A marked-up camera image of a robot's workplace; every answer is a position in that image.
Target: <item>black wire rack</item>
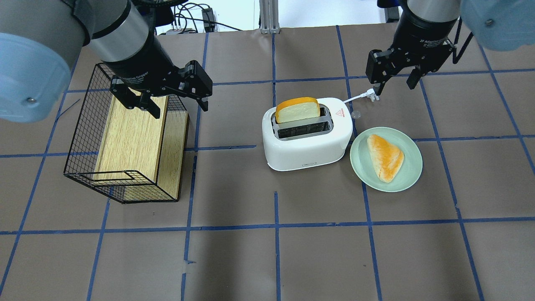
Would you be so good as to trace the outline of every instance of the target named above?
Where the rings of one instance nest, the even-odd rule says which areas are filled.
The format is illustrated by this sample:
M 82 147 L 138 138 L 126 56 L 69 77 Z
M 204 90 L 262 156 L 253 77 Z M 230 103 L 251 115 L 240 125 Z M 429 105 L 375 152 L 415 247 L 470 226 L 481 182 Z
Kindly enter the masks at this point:
M 95 172 L 106 120 L 113 95 L 108 90 L 114 73 L 103 63 L 96 64 L 89 81 L 63 174 L 122 204 L 177 202 L 155 182 L 137 170 Z M 170 95 L 167 114 L 186 111 L 178 96 Z M 106 174 L 106 179 L 97 174 Z

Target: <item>green plate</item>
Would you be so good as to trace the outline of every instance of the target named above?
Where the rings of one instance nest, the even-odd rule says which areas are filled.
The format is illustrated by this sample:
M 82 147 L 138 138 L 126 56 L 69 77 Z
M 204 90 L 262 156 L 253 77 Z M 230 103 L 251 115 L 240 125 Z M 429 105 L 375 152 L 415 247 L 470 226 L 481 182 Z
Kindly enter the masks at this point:
M 372 134 L 385 138 L 388 142 L 399 147 L 405 155 L 400 171 L 390 183 L 379 180 L 373 170 L 368 142 L 366 141 Z M 422 174 L 422 154 L 416 143 L 409 136 L 390 127 L 374 127 L 360 133 L 351 145 L 349 157 L 353 170 L 364 183 L 385 192 L 405 190 L 413 186 Z

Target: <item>toaster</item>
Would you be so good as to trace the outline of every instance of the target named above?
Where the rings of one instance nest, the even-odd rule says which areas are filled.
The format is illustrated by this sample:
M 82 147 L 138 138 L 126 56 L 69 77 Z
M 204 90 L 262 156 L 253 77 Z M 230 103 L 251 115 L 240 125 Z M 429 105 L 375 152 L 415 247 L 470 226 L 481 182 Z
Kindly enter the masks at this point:
M 349 109 L 339 99 L 317 100 L 320 116 L 278 124 L 276 108 L 262 118 L 262 139 L 267 164 L 289 171 L 340 160 L 353 132 Z

